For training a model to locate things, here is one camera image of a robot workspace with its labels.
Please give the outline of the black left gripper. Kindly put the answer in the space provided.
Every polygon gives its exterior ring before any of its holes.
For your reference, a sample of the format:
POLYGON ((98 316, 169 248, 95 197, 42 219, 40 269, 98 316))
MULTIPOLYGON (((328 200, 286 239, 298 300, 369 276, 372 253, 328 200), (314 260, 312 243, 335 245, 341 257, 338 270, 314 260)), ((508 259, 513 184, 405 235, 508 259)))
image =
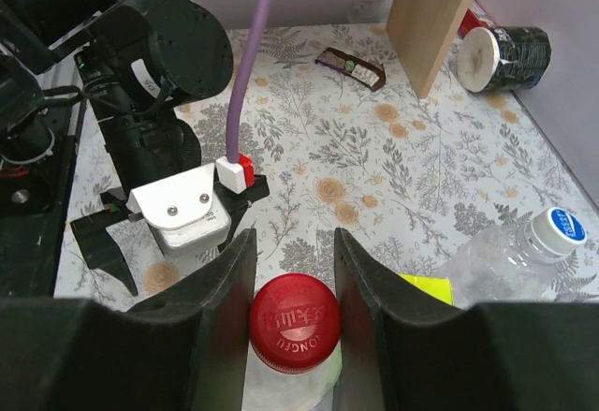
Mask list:
MULTIPOLYGON (((212 206, 201 220, 176 230, 150 230, 166 257, 182 257, 213 248, 222 252, 232 242, 247 210, 269 194, 265 175, 256 175, 254 184, 239 194, 215 180, 212 206)), ((123 212, 97 212, 71 222, 70 226, 87 267, 111 275, 137 297, 139 291, 121 248, 107 232, 108 227, 126 218, 123 212)))

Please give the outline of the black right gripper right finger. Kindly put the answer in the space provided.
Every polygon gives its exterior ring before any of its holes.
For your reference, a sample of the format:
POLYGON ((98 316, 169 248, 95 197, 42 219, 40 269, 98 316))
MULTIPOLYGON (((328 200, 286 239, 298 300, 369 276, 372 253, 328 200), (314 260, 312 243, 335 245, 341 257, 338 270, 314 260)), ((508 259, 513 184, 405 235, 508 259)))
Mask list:
POLYGON ((337 410, 594 410, 594 303, 483 302, 421 291, 334 235, 343 368, 337 410))

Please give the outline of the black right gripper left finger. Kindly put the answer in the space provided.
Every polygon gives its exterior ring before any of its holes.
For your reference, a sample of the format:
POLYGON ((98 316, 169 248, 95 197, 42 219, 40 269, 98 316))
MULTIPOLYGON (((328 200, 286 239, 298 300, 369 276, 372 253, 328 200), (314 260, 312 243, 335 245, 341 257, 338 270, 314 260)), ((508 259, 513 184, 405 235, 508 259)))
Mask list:
POLYGON ((2 408, 240 409, 256 262, 256 231, 246 229, 125 312, 84 299, 2 300, 2 408))

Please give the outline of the red label water bottle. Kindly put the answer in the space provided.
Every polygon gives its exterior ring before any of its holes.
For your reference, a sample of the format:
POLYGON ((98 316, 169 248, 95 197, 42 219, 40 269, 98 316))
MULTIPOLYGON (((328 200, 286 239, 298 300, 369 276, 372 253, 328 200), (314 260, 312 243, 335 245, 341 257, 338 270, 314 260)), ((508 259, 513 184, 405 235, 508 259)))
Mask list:
POLYGON ((340 340, 330 357, 304 374, 277 372, 250 344, 243 387, 243 410, 313 410, 332 391, 342 369, 340 340))

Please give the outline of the red bottle cap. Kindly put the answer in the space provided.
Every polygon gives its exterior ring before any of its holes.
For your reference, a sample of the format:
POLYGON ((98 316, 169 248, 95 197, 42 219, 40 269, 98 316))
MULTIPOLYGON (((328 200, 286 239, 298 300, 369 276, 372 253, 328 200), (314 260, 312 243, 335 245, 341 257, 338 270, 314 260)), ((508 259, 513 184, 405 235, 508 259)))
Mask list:
POLYGON ((259 289, 249 315, 250 344, 271 369, 304 374, 324 363, 341 337, 331 289, 303 273, 280 275, 259 289))

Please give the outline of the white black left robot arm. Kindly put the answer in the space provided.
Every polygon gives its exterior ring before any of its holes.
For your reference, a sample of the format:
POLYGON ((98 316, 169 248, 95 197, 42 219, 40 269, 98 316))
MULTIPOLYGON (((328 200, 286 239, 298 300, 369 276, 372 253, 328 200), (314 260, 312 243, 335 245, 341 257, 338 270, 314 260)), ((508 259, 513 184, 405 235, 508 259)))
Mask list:
POLYGON ((138 289, 108 227, 142 220, 170 256, 224 249, 268 196, 240 150, 270 0, 239 64, 191 0, 1 0, 1 290, 53 292, 80 128, 91 110, 120 186, 71 223, 87 267, 138 289))

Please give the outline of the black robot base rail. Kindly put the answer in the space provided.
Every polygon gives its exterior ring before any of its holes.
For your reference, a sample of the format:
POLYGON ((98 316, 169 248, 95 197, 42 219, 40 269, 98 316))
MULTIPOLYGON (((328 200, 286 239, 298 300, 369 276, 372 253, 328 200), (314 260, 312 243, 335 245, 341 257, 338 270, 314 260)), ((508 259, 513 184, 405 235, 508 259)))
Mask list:
POLYGON ((86 104, 38 118, 55 136, 51 154, 1 169, 1 296, 53 294, 86 104))

